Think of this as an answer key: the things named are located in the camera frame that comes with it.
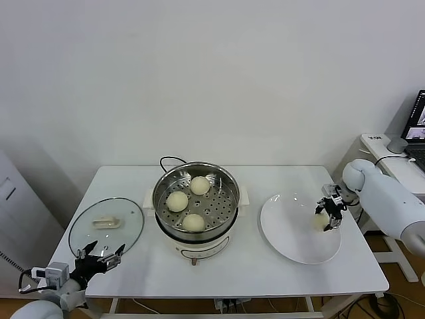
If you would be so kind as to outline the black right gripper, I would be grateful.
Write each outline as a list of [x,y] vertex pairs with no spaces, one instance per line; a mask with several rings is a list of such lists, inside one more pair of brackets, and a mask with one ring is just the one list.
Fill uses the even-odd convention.
[[315,214],[322,214],[326,210],[329,215],[328,224],[324,226],[323,231],[330,231],[340,227],[342,222],[342,212],[347,210],[346,204],[342,201],[337,203],[330,197],[323,197],[321,201],[317,202],[317,207],[315,208]]

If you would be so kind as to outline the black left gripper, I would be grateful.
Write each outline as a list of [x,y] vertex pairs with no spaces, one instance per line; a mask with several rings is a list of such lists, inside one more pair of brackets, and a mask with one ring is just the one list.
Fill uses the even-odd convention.
[[104,274],[107,269],[116,268],[121,263],[125,244],[122,244],[114,253],[104,257],[104,262],[102,262],[100,257],[89,255],[97,243],[97,241],[93,241],[84,248],[77,250],[77,259],[74,262],[74,279],[78,283],[89,283],[96,274]]

